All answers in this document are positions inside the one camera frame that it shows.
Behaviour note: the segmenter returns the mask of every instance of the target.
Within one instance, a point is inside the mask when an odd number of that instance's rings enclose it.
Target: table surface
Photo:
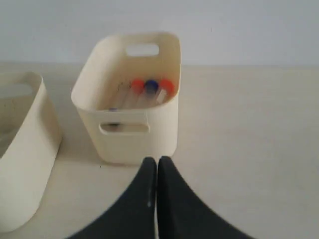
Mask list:
[[[100,160],[70,94],[77,64],[42,73],[64,132],[34,217],[1,239],[62,239],[102,214],[137,167]],[[182,68],[173,160],[198,196],[257,239],[319,237],[319,68]]]

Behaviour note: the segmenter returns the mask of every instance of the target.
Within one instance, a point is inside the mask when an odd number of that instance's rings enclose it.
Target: orange cap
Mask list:
[[[144,88],[144,81],[140,78],[136,78],[132,81],[131,87],[135,93],[140,94]]]
[[[166,90],[170,95],[172,95],[175,91],[175,87],[169,79],[162,79],[159,86]]]

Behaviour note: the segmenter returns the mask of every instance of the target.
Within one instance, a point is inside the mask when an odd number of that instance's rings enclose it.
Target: bin handle cutout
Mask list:
[[[10,84],[0,86],[0,100],[32,95],[33,89],[28,84]]]
[[[125,48],[126,54],[131,57],[157,56],[160,52],[155,43],[131,44]]]
[[[106,135],[141,135],[150,132],[150,127],[144,123],[101,123],[100,132]]]

